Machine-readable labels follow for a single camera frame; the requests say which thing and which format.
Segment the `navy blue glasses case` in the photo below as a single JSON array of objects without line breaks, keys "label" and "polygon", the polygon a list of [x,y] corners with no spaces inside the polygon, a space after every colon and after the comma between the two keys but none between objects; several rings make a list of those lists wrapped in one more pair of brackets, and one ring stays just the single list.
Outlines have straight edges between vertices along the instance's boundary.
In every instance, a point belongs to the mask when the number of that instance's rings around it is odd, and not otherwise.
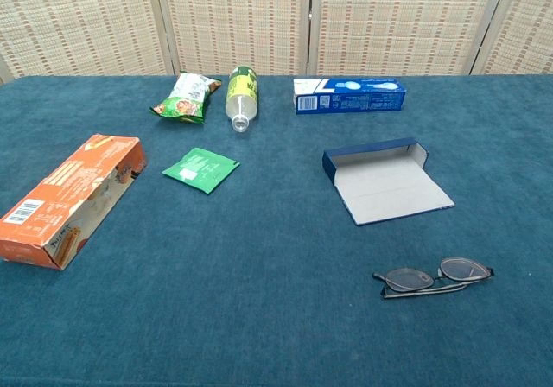
[{"label": "navy blue glasses case", "polygon": [[326,149],[327,177],[357,226],[455,206],[427,174],[427,150],[413,137]]}]

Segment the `green and white snack bag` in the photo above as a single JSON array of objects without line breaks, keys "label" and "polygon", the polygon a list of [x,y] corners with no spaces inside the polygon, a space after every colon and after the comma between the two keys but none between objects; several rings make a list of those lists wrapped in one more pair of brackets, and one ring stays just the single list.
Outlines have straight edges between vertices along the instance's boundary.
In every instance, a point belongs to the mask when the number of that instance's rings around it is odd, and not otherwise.
[{"label": "green and white snack bag", "polygon": [[222,82],[197,73],[181,73],[171,93],[150,110],[158,117],[184,123],[203,124],[208,97]]}]

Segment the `clear bottle with yellow-green label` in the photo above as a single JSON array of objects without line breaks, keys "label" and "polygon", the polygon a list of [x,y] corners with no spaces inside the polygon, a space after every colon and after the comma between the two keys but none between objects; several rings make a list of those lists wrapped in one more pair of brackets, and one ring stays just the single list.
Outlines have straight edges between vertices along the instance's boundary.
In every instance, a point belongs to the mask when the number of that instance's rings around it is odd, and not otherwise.
[{"label": "clear bottle with yellow-green label", "polygon": [[235,67],[229,77],[226,94],[226,115],[235,131],[245,132],[257,116],[257,75],[247,66]]}]

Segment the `black thin-rimmed eyeglasses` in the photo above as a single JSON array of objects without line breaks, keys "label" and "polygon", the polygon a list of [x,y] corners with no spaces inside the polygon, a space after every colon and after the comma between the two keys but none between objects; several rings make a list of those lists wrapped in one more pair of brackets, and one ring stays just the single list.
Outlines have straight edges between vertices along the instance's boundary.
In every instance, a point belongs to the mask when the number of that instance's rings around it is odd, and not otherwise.
[{"label": "black thin-rimmed eyeglasses", "polygon": [[385,284],[380,292],[383,299],[457,292],[493,276],[493,268],[464,257],[443,258],[437,276],[413,268],[398,268],[385,274],[372,273],[373,279]]}]

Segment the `green foil sachet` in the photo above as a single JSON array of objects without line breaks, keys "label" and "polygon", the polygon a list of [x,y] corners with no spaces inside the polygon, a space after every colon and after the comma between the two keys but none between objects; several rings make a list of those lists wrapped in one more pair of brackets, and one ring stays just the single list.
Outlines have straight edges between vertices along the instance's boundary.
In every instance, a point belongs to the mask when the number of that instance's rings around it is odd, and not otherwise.
[{"label": "green foil sachet", "polygon": [[192,148],[162,174],[210,194],[239,165],[238,161],[212,151]]}]

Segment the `orange cardboard snack box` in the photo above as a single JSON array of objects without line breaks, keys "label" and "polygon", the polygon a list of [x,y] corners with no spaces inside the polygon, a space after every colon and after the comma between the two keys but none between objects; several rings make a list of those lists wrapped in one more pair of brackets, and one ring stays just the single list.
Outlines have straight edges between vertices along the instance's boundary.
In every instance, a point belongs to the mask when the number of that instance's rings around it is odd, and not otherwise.
[{"label": "orange cardboard snack box", "polygon": [[91,136],[0,219],[0,258],[65,269],[146,165],[139,138]]}]

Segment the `woven bamboo folding screen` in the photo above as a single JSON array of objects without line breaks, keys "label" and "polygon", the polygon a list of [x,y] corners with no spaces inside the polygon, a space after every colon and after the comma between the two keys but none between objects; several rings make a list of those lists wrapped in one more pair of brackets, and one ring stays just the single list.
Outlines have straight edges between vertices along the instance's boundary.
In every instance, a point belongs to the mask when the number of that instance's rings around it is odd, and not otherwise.
[{"label": "woven bamboo folding screen", "polygon": [[0,0],[30,75],[553,74],[553,0]]}]

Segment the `blue toothpaste box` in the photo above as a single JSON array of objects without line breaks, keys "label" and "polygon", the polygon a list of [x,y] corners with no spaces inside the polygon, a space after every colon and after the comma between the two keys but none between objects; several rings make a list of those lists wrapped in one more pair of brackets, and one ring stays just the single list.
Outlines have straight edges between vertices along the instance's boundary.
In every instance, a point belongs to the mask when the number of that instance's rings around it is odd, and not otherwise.
[{"label": "blue toothpaste box", "polygon": [[400,111],[406,88],[396,79],[294,79],[297,114]]}]

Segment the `blue tablecloth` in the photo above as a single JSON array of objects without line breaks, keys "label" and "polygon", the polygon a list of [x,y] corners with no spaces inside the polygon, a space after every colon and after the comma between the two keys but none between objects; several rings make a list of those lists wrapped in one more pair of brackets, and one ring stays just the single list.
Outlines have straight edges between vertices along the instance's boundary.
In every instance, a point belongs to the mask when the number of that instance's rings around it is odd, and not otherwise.
[{"label": "blue tablecloth", "polygon": [[[0,260],[0,387],[553,387],[553,75],[406,77],[397,112],[298,115],[260,77],[232,130],[153,115],[171,76],[0,86],[0,216],[95,133],[148,164],[63,271]],[[326,149],[411,136],[450,209],[357,226]],[[162,171],[192,148],[240,163],[210,194]],[[495,276],[383,299],[372,273]]]}]

